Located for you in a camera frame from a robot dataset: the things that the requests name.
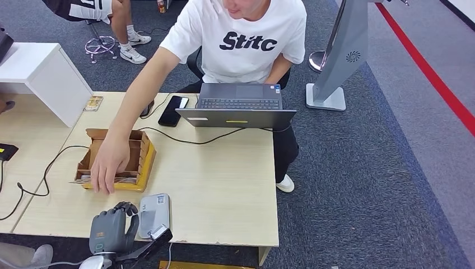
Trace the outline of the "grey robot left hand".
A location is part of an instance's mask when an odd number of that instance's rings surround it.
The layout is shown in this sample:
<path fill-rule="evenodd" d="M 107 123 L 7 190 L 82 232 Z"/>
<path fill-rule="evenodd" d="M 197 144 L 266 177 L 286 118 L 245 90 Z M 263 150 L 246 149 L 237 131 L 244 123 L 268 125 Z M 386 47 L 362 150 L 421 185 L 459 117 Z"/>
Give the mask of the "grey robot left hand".
<path fill-rule="evenodd" d="M 138 209 L 131 202 L 119 202 L 92 219 L 89 248 L 92 254 L 131 251 L 139 227 Z"/>

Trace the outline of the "person's right hand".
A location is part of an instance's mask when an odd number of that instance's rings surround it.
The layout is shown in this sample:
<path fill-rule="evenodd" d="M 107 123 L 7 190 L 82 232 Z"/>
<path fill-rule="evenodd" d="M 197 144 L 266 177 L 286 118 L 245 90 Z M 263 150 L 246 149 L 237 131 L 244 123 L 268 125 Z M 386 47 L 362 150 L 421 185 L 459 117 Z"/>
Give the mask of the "person's right hand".
<path fill-rule="evenodd" d="M 91 168 L 93 190 L 114 193 L 116 173 L 122 173 L 129 163 L 129 138 L 108 134 L 103 140 Z"/>

